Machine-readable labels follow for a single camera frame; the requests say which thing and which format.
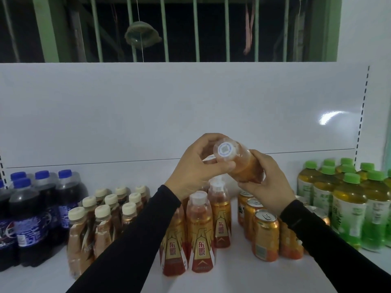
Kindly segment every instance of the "dark soda bottle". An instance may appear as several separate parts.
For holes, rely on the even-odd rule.
[[[81,186],[72,174],[70,169],[63,169],[58,172],[59,183],[56,192],[59,201],[59,211],[61,218],[61,227],[64,231],[65,242],[69,237],[69,218],[68,212],[78,206],[81,200]]]
[[[11,186],[9,188],[14,188],[14,181],[22,178],[27,178],[26,172],[16,172],[11,174]]]
[[[9,198],[13,192],[13,189],[5,189],[0,180],[0,271],[19,264],[14,222],[9,212]]]
[[[46,207],[46,226],[48,228],[47,241],[51,246],[64,242],[64,231],[61,227],[58,210],[58,195],[56,183],[51,179],[49,171],[35,173],[35,188],[43,197]]]
[[[29,178],[14,181],[15,192],[9,199],[18,240],[19,258],[23,266],[36,267],[50,258],[51,246],[46,241],[45,202],[31,187]]]

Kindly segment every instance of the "green bottle cap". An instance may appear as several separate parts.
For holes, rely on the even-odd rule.
[[[360,169],[363,171],[373,171],[375,169],[375,164],[370,162],[361,162]]]
[[[316,161],[308,160],[305,162],[305,168],[315,169],[317,167]]]
[[[353,165],[353,159],[347,158],[347,157],[342,157],[342,158],[341,158],[341,164],[350,164],[350,165]]]
[[[335,160],[332,158],[327,158],[323,161],[324,166],[335,166]]]
[[[333,166],[323,166],[322,167],[322,174],[334,175],[335,174],[335,167],[333,167]]]
[[[360,183],[360,175],[353,173],[346,173],[343,177],[344,182],[351,184],[359,184]]]
[[[353,174],[356,173],[355,167],[353,165],[351,165],[351,164],[343,164],[341,171],[343,173],[353,173]]]
[[[384,173],[380,171],[369,171],[367,174],[368,180],[373,181],[383,181],[384,180]]]

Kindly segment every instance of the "right hand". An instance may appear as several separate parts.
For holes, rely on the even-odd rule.
[[[279,216],[295,200],[292,188],[277,162],[271,156],[257,150],[250,150],[250,152],[264,168],[266,177],[262,184],[248,182],[238,183],[238,186],[256,197],[267,210]]]

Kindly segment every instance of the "hand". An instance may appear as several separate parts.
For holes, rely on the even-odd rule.
[[[213,146],[222,138],[226,136],[221,133],[206,133],[183,153],[174,172],[164,183],[180,201],[207,185],[211,178],[226,174],[235,168],[233,161],[203,161],[213,154]]]
[[[269,211],[279,216],[295,200],[292,188],[277,162],[271,156],[260,153],[257,150],[250,151],[265,169],[266,178],[262,184],[249,182],[238,183],[238,186],[250,192]]]

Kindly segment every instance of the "blue label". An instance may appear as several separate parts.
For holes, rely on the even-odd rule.
[[[15,242],[14,222],[11,220],[0,220],[0,250],[15,244]]]
[[[41,216],[15,221],[14,230],[19,247],[33,246],[43,240],[47,234],[46,220]]]
[[[62,228],[69,228],[69,219],[68,219],[68,212],[72,210],[73,208],[77,207],[77,202],[67,205],[67,206],[59,206],[58,210],[60,211],[60,217],[61,217],[61,226]]]
[[[46,208],[46,225],[49,229],[56,228],[60,226],[60,212],[57,206],[47,207]]]

